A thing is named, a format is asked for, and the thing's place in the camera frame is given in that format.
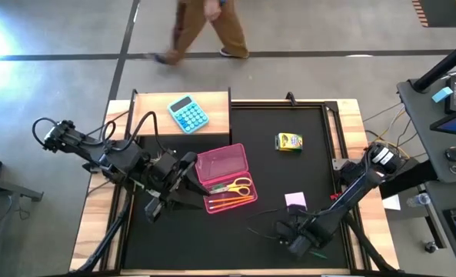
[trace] water bottle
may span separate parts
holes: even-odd
[[[431,199],[426,192],[420,193],[414,197],[407,199],[407,205],[409,207],[415,208],[431,203]]]

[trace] calculator display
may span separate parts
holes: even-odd
[[[182,100],[176,102],[174,105],[172,105],[171,110],[173,112],[177,112],[180,108],[183,108],[190,103],[191,103],[190,97],[185,97]]]

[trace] pencil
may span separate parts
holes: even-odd
[[[217,208],[222,208],[222,207],[225,207],[227,205],[234,205],[234,204],[238,204],[238,203],[243,203],[243,202],[247,202],[247,201],[250,201],[253,199],[253,196],[250,197],[250,198],[246,198],[246,199],[242,199],[242,200],[238,200],[238,201],[233,201],[233,202],[229,202],[229,203],[224,203],[224,204],[220,204],[220,205],[215,205],[215,206],[212,206],[212,207],[209,207],[209,209],[217,209]]]
[[[231,200],[241,200],[241,199],[249,199],[253,196],[239,196],[239,197],[231,197],[228,199],[216,199],[216,200],[209,200],[208,203],[218,203],[218,202],[226,202],[226,201],[231,201]]]

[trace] pink pencil case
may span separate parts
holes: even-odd
[[[213,209],[216,205],[230,202],[209,203],[210,200],[229,199],[241,197],[237,192],[221,192],[211,196],[204,197],[205,209],[210,214],[233,209],[241,205],[255,202],[258,198],[255,190],[255,183],[248,172],[248,161],[246,159],[245,148],[241,143],[214,149],[208,152],[198,154],[198,160],[195,164],[198,180],[209,191],[221,184],[231,184],[238,178],[249,178],[251,185],[248,195],[253,196],[246,202],[240,202],[233,205],[226,205],[221,208]]]

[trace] scissors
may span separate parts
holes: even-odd
[[[250,195],[250,185],[250,178],[241,177],[234,180],[231,184],[215,185],[214,190],[211,190],[210,193],[237,192],[241,196],[248,196]]]

